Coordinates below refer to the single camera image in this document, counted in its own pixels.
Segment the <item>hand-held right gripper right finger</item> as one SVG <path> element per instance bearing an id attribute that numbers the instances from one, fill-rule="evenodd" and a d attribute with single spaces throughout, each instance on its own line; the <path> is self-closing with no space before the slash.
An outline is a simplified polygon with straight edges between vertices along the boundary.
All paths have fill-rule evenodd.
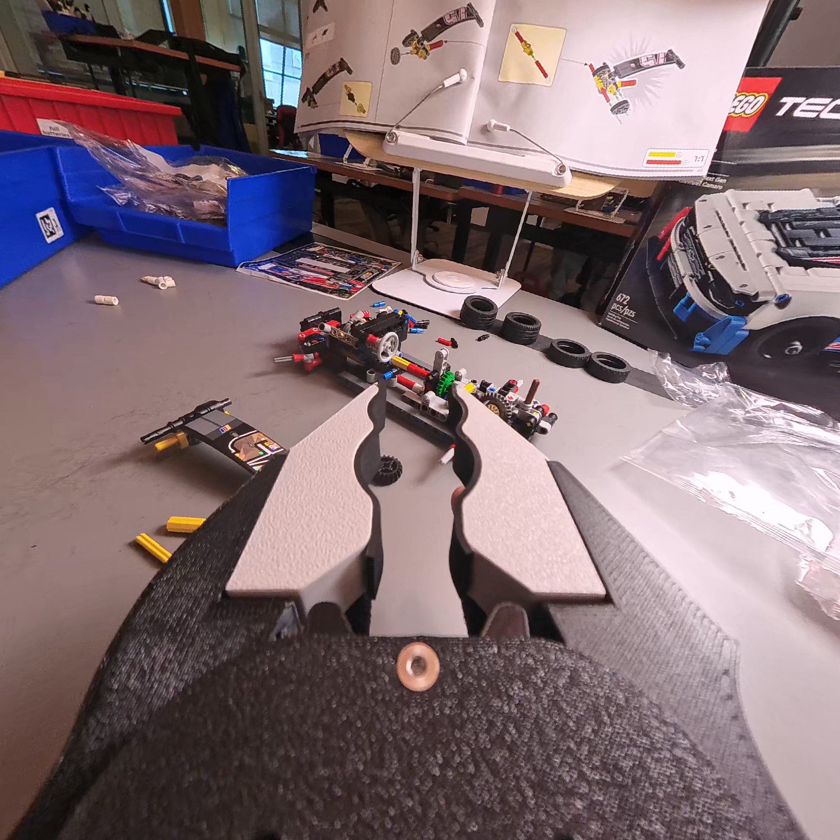
<path id="1" fill-rule="evenodd" d="M 448 565 L 467 632 L 480 635 L 498 607 L 524 611 L 536 635 L 549 607 L 602 605 L 606 585 L 562 492 L 559 465 L 492 415 L 463 384 L 449 388 L 455 434 Z"/>

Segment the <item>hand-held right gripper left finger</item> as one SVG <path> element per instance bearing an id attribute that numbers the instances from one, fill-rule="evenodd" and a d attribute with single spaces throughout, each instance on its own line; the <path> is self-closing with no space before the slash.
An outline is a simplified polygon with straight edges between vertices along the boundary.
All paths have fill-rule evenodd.
<path id="1" fill-rule="evenodd" d="M 335 604 L 357 634 L 371 629 L 383 571 L 381 507 L 384 385 L 369 385 L 295 444 L 228 578 L 233 597 L 277 596 L 301 618 Z"/>

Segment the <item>lego car chassis assembly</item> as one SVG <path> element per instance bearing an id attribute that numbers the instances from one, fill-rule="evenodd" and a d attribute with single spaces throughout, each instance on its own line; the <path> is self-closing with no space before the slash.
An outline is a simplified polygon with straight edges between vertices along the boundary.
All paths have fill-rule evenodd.
<path id="1" fill-rule="evenodd" d="M 533 380 L 526 389 L 523 380 L 497 384 L 470 377 L 466 369 L 449 361 L 448 349 L 458 345 L 442 339 L 431 363 L 406 354 L 404 342 L 427 326 L 427 321 L 418 322 L 403 309 L 361 309 L 345 318 L 339 308 L 331 308 L 301 320 L 297 351 L 275 358 L 274 363 L 295 364 L 306 372 L 324 365 L 357 393 L 383 382 L 388 413 L 445 447 L 455 442 L 449 400 L 455 385 L 464 386 L 527 440 L 553 430 L 558 417 L 538 399 L 539 381 Z"/>

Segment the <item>black lego wing panel assembly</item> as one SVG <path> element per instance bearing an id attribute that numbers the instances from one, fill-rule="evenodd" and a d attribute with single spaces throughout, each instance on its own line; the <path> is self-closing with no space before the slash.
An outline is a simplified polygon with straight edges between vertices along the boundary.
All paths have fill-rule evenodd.
<path id="1" fill-rule="evenodd" d="M 199 404 L 192 411 L 141 436 L 140 442 L 153 444 L 159 452 L 172 447 L 205 444 L 249 473 L 257 473 L 272 459 L 288 455 L 289 450 L 282 444 L 231 414 L 230 405 L 228 398 Z"/>

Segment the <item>black lego tyre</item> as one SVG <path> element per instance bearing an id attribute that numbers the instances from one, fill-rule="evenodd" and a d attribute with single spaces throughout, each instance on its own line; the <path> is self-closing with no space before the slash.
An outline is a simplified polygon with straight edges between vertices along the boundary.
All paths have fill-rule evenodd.
<path id="1" fill-rule="evenodd" d="M 501 324 L 500 336 L 516 345 L 533 345 L 539 339 L 542 322 L 523 311 L 510 311 Z"/>
<path id="2" fill-rule="evenodd" d="M 467 296 L 461 305 L 458 320 L 468 329 L 489 332 L 497 320 L 498 306 L 480 295 Z"/>
<path id="3" fill-rule="evenodd" d="M 572 339 L 553 339 L 545 350 L 549 361 L 570 369 L 582 369 L 592 357 L 592 352 L 582 343 Z"/>
<path id="4" fill-rule="evenodd" d="M 632 365 L 622 357 L 604 351 L 591 353 L 584 364 L 584 370 L 587 374 L 608 384 L 626 382 L 632 369 Z"/>

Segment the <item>lego sticker sheet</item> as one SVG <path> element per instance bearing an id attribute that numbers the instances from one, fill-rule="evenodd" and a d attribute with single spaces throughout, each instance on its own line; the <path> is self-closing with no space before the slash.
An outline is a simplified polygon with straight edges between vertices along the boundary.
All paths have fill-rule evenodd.
<path id="1" fill-rule="evenodd" d="M 398 260 L 335 245 L 312 243 L 243 262 L 239 273 L 349 300 L 400 268 Z"/>

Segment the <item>lego set box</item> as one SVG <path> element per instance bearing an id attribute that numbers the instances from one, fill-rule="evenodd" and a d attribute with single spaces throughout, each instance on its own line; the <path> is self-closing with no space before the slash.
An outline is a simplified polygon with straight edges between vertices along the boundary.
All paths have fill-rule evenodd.
<path id="1" fill-rule="evenodd" d="M 599 325 L 839 416 L 839 68 L 744 71 L 705 176 L 668 182 Z"/>

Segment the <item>clear bags of lego parts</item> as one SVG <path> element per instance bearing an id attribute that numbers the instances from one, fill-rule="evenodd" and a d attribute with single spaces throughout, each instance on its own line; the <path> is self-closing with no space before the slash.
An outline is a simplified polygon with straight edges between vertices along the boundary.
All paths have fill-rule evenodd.
<path id="1" fill-rule="evenodd" d="M 184 163 L 168 162 L 131 140 L 60 121 L 69 136 L 85 148 L 115 183 L 99 191 L 121 207 L 193 222 L 221 224 L 228 208 L 228 182 L 247 176 L 224 157 L 194 155 Z"/>

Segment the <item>lego instruction booklet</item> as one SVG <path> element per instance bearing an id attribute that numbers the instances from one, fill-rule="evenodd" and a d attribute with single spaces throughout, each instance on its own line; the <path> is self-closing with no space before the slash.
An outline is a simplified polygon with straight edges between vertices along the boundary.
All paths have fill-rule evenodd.
<path id="1" fill-rule="evenodd" d="M 297 131 L 397 127 L 592 175 L 704 175 L 767 6 L 307 2 Z"/>

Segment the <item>clear plastic bag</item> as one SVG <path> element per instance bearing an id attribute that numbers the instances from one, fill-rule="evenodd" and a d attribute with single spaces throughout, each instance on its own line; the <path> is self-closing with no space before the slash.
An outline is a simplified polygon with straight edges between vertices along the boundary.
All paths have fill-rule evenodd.
<path id="1" fill-rule="evenodd" d="M 623 459 L 798 552 L 796 583 L 837 621 L 838 421 L 735 385 L 723 362 L 691 369 L 655 350 L 648 360 L 689 411 Z"/>

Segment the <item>blue storage bin with bags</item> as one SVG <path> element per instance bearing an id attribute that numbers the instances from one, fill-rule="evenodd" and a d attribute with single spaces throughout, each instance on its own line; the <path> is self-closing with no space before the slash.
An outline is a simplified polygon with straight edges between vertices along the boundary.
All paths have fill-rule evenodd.
<path id="1" fill-rule="evenodd" d="M 102 190 L 117 179 L 88 151 L 64 145 L 55 157 L 70 215 L 108 245 L 236 268 L 311 231 L 315 167 L 213 146 L 197 152 L 247 174 L 228 188 L 225 225 L 122 207 Z"/>

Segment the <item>white book stand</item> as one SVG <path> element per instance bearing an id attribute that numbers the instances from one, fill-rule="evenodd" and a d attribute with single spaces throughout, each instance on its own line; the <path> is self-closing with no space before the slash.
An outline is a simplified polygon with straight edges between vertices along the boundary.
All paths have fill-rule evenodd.
<path id="1" fill-rule="evenodd" d="M 424 134 L 392 127 L 380 135 L 368 131 L 346 131 L 350 144 L 376 161 L 412 169 L 411 259 L 407 268 L 376 280 L 374 290 L 430 312 L 455 319 L 468 296 L 488 292 L 497 306 L 506 303 L 520 284 L 509 278 L 522 227 L 529 215 L 534 193 L 546 193 L 590 200 L 609 193 L 623 181 L 583 173 L 574 174 L 561 158 L 542 154 L 520 154 L 472 144 L 434 140 Z M 513 235 L 507 263 L 497 272 L 462 266 L 452 260 L 425 259 L 418 247 L 419 197 L 423 170 L 446 175 L 473 177 L 481 181 L 525 191 L 518 228 Z"/>

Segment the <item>blue storage bin with label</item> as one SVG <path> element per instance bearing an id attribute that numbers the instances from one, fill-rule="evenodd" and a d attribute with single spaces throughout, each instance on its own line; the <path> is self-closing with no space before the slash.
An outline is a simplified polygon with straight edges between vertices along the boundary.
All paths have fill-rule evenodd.
<path id="1" fill-rule="evenodd" d="M 56 149 L 75 144 L 1 132 L 1 286 L 41 264 L 91 229 L 70 212 Z"/>

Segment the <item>red storage bin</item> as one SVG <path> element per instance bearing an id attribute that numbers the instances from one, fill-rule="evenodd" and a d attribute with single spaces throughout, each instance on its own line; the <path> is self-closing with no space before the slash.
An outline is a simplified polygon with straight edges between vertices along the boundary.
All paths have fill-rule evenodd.
<path id="1" fill-rule="evenodd" d="M 114 93 L 36 80 L 1 78 L 1 130 L 69 139 L 63 127 L 83 129 L 143 146 L 177 145 L 180 108 Z"/>

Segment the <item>wooden background table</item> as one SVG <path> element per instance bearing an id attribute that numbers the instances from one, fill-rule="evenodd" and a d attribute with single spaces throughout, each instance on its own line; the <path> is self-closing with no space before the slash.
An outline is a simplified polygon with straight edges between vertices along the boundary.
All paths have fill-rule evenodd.
<path id="1" fill-rule="evenodd" d="M 150 55 L 162 56 L 170 59 L 178 59 L 183 61 L 194 60 L 199 65 L 203 65 L 205 67 L 214 67 L 220 70 L 241 71 L 243 69 L 241 63 L 238 60 L 234 62 L 224 61 L 212 57 L 201 56 L 196 54 L 194 51 L 169 49 L 167 47 L 159 45 L 147 44 L 136 39 L 109 38 L 90 35 L 63 35 L 52 33 L 48 33 L 48 35 L 54 39 L 61 40 L 67 43 L 74 43 L 76 45 L 99 46 L 114 49 L 132 50 L 135 52 L 143 52 Z"/>

